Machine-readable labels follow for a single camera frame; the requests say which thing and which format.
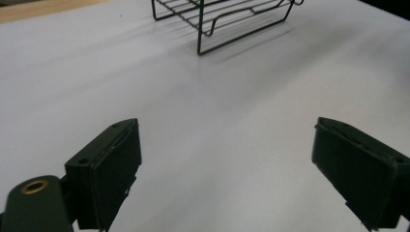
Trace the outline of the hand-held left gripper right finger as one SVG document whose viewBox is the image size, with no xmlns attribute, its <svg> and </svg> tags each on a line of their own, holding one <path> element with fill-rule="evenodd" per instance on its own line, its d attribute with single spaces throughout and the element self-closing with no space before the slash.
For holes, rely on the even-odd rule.
<svg viewBox="0 0 410 232">
<path fill-rule="evenodd" d="M 371 230 L 409 221 L 410 158 L 346 123 L 320 117 L 312 162 Z"/>
</svg>

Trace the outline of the black wire rack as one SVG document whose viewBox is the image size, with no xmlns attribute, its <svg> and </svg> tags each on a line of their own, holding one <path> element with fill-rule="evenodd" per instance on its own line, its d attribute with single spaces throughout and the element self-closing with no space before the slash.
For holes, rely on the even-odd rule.
<svg viewBox="0 0 410 232">
<path fill-rule="evenodd" d="M 305 0 L 150 0 L 155 21 L 178 17 L 197 33 L 204 55 L 283 23 Z"/>
</svg>

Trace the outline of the wooden table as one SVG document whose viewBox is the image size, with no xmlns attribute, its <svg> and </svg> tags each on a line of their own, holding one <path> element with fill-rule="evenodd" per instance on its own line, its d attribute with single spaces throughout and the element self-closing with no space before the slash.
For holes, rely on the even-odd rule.
<svg viewBox="0 0 410 232">
<path fill-rule="evenodd" d="M 40 0 L 0 7 L 0 24 L 103 4 L 111 0 Z"/>
</svg>

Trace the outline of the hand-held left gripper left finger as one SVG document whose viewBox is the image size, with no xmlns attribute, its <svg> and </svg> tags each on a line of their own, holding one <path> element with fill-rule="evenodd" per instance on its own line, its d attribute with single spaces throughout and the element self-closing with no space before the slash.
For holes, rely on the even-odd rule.
<svg viewBox="0 0 410 232">
<path fill-rule="evenodd" d="M 142 163 L 138 120 L 117 122 L 65 163 L 81 229 L 107 231 L 128 197 Z"/>
</svg>

